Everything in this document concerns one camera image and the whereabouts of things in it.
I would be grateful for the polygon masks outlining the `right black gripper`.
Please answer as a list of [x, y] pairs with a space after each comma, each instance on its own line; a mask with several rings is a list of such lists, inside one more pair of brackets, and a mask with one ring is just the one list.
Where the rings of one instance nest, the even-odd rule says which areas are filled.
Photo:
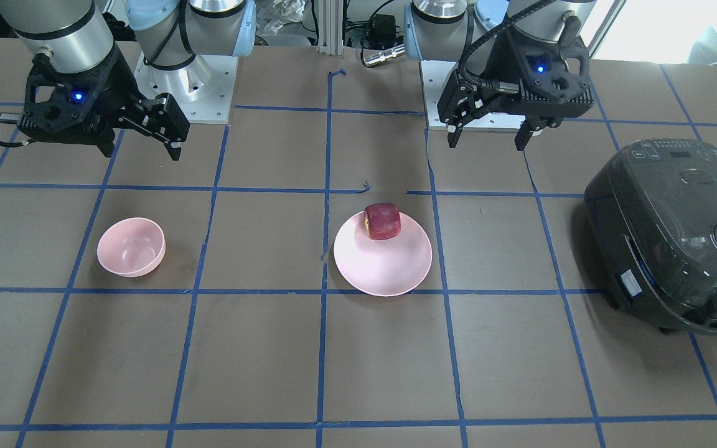
[[80, 73], [60, 73], [47, 53], [32, 58], [20, 133], [38, 142], [90, 144], [111, 158], [116, 126], [161, 142], [172, 161], [181, 158], [190, 132], [172, 94], [144, 98], [121, 53]]

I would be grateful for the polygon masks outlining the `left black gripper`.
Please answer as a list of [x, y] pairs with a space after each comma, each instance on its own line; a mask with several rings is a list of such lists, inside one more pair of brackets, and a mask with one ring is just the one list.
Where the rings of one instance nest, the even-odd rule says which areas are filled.
[[487, 113], [526, 118], [515, 136], [525, 151], [539, 131], [554, 129], [563, 118], [578, 118], [593, 107], [589, 52], [578, 32], [563, 31], [541, 42], [516, 28], [495, 37], [483, 68], [454, 68], [436, 102], [446, 125], [448, 146], [456, 148], [464, 127]]

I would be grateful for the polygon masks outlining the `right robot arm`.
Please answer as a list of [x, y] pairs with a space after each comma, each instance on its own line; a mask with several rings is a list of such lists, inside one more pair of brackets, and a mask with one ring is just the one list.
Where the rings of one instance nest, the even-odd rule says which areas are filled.
[[173, 161], [190, 130], [184, 104], [213, 98], [207, 57], [246, 57], [255, 45], [253, 1], [128, 1], [143, 52], [139, 84], [94, 1], [0, 1], [0, 14], [29, 49], [21, 113], [0, 113], [0, 147], [35, 142], [115, 148], [117, 129], [156, 139]]

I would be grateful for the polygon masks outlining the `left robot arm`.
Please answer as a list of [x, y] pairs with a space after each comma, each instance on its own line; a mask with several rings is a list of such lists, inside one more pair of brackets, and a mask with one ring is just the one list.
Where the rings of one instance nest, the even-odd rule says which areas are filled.
[[589, 50], [581, 39], [593, 1], [412, 1], [408, 57], [451, 62], [436, 100], [454, 148], [467, 125], [492, 113], [523, 116], [514, 142], [594, 106]]

